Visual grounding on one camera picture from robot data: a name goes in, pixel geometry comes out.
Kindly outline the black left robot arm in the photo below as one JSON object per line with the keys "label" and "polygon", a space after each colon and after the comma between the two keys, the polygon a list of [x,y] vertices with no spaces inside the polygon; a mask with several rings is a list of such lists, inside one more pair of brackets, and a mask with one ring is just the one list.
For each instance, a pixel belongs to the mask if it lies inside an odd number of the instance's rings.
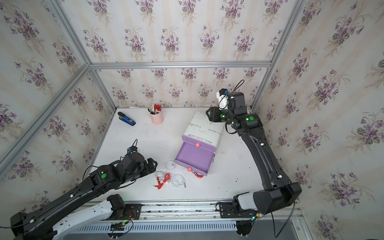
{"label": "black left robot arm", "polygon": [[93,207],[77,209],[110,190],[128,187],[137,179],[154,173],[157,166],[156,161],[146,160],[138,152],[127,153],[120,160],[99,166],[78,186],[51,203],[30,213],[13,215],[10,229],[16,240],[59,240],[92,222],[110,217],[121,219],[127,209],[118,194],[110,195]]}

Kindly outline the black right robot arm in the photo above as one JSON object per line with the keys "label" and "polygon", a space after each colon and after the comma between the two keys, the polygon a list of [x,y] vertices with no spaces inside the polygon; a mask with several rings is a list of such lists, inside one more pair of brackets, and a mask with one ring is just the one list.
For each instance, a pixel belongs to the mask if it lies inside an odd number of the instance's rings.
{"label": "black right robot arm", "polygon": [[209,121],[231,126],[233,133],[242,138],[256,163],[264,188],[262,191],[238,194],[231,203],[219,203],[221,217],[241,219],[238,229],[250,232],[261,216],[295,207],[302,188],[298,182],[291,181],[279,164],[259,116],[248,112],[244,94],[221,89],[217,98],[218,107],[210,107],[206,111]]}

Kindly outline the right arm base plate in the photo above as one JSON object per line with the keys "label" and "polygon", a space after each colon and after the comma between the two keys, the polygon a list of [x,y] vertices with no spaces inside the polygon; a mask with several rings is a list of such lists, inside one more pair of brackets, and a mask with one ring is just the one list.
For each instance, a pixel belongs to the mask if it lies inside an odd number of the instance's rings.
{"label": "right arm base plate", "polygon": [[256,210],[243,210],[235,201],[232,202],[217,202],[215,209],[219,212],[221,219],[249,219],[255,220],[260,216]]}

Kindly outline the purple drawer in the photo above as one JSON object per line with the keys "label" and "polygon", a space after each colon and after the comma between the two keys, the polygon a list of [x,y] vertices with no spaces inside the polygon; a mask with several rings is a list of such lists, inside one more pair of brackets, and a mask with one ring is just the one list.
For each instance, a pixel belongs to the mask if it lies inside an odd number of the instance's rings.
{"label": "purple drawer", "polygon": [[188,144],[192,144],[195,147],[197,146],[197,144],[200,144],[200,148],[206,149],[210,152],[216,152],[217,150],[217,147],[215,145],[199,138],[196,139],[187,135],[182,135],[182,140]]}
{"label": "purple drawer", "polygon": [[195,147],[192,144],[183,142],[175,162],[187,169],[191,168],[192,171],[200,175],[207,176],[214,157],[215,152],[200,148],[200,144]]}

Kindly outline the white wired earphones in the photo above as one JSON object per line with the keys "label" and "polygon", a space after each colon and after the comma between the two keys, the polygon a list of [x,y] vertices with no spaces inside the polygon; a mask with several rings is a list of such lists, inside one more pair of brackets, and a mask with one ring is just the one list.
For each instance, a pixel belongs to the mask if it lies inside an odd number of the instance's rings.
{"label": "white wired earphones", "polygon": [[176,188],[186,188],[186,180],[179,174],[171,174],[171,184]]}
{"label": "white wired earphones", "polygon": [[177,164],[174,160],[169,160],[163,163],[163,171],[166,173],[171,173],[177,167]]}

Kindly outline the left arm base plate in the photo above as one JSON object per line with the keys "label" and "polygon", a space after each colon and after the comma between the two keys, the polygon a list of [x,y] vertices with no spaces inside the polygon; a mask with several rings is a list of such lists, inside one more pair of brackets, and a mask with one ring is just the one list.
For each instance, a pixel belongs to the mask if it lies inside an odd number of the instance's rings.
{"label": "left arm base plate", "polygon": [[113,210],[112,215],[107,219],[108,221],[117,220],[138,220],[140,218],[142,204],[126,204],[126,207]]}

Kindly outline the purple top drawer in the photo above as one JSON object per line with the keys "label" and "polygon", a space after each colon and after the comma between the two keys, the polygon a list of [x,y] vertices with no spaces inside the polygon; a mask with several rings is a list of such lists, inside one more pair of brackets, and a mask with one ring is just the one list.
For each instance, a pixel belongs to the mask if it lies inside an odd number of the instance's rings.
{"label": "purple top drawer", "polygon": [[215,145],[199,138],[196,139],[187,135],[182,135],[182,140],[188,144],[192,144],[195,147],[197,146],[197,144],[200,144],[200,148],[206,149],[210,152],[216,152],[217,150],[217,147]]}

